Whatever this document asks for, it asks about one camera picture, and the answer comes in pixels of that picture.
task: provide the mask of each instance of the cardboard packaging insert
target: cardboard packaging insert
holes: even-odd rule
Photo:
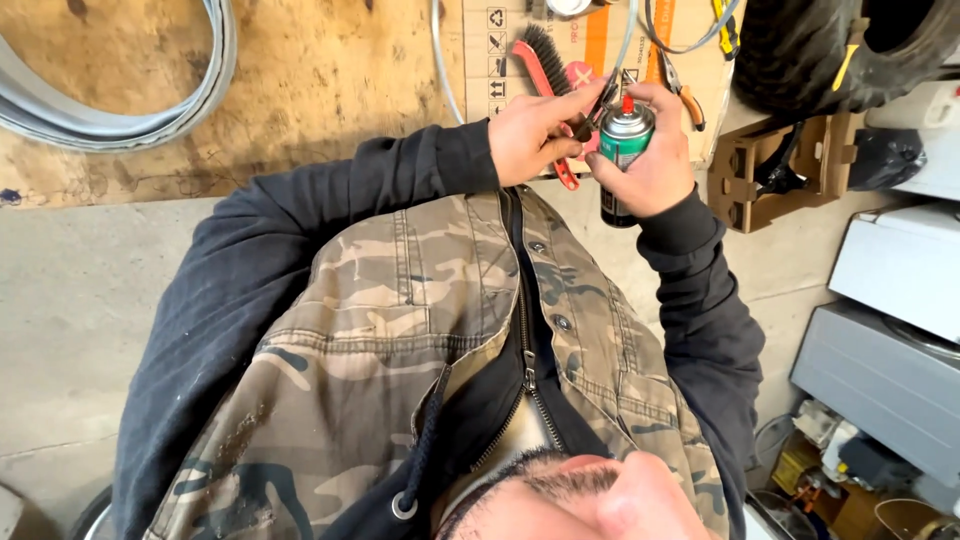
[[[808,119],[789,161],[808,183],[783,195],[757,196],[754,171],[793,130],[792,122],[769,118],[721,135],[708,171],[710,208],[731,229],[751,233],[796,209],[839,199],[847,192],[850,164],[856,160],[853,137],[862,127],[863,114],[843,112]]]

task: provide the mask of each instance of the man's right hand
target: man's right hand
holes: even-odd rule
[[[657,115],[646,152],[626,172],[599,152],[590,152],[586,160],[597,182],[633,215],[651,217],[670,209],[693,190],[686,135],[680,127],[684,104],[661,85],[639,83],[630,85],[627,92]]]

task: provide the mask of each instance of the cardboard box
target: cardboard box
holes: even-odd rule
[[[769,118],[721,135],[708,170],[710,208],[731,229],[751,233],[796,209],[840,198],[847,192],[850,164],[856,160],[853,138],[862,127],[863,114],[808,119],[789,161],[794,172],[808,178],[807,186],[782,195],[757,195],[754,171],[793,131],[792,123]]]
[[[639,18],[644,19],[640,0]],[[672,47],[686,47],[716,22],[709,0],[659,0],[674,6],[673,28],[667,40]],[[567,78],[574,88],[609,73],[626,32],[628,2],[619,0],[587,14],[561,19],[550,12],[544,0],[463,0],[464,65],[467,78],[467,122],[494,116],[518,95],[537,95],[523,62],[510,53],[514,41],[530,22],[541,25],[557,44]],[[741,2],[735,17],[743,20]],[[636,24],[623,63],[639,81],[646,80],[650,40]],[[707,120],[703,132],[693,130],[684,111],[684,130],[690,143],[690,161],[705,168],[727,108],[732,62],[724,60],[719,37],[683,55],[671,55],[681,83],[690,86]],[[596,149],[598,135],[587,144]],[[588,172],[580,156],[570,160],[575,173]]]

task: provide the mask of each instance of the tire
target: tire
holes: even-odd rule
[[[116,538],[116,530],[109,516],[112,499],[113,486],[109,485],[86,506],[84,513],[80,514],[70,533],[65,536],[66,540],[113,540]]]
[[[852,21],[871,17],[837,91]],[[733,83],[786,117],[862,112],[931,77],[960,43],[958,0],[750,0]]]

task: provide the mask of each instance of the green spray can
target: green spray can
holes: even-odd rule
[[[600,122],[600,153],[616,163],[621,171],[627,170],[650,144],[655,122],[652,110],[625,96],[622,102],[607,111]],[[604,223],[618,229],[636,225],[636,218],[602,185],[600,217]]]

